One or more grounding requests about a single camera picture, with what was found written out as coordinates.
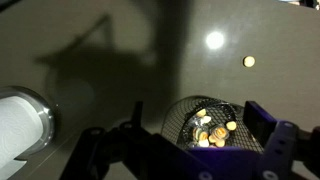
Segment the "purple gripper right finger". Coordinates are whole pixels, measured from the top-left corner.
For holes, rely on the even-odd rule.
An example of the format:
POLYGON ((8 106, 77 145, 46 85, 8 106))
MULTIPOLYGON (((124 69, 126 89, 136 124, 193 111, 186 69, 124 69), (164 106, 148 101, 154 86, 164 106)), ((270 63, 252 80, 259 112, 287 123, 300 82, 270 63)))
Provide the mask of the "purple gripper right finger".
POLYGON ((245 103, 243 123, 263 152, 235 147, 192 149, 195 160, 187 165, 190 179, 305 180, 292 171, 295 160, 320 176, 319 127, 304 131, 291 122, 273 118, 254 101, 245 103))

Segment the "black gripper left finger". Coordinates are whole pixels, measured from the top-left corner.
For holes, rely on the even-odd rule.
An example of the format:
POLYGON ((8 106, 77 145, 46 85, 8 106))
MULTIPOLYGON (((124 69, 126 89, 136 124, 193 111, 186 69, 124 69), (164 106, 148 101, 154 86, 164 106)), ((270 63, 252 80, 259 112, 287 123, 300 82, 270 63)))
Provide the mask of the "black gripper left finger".
POLYGON ((84 130, 59 180, 103 180, 119 162, 138 180, 213 180, 208 165, 142 128, 142 110, 138 101, 130 120, 120 126, 84 130))

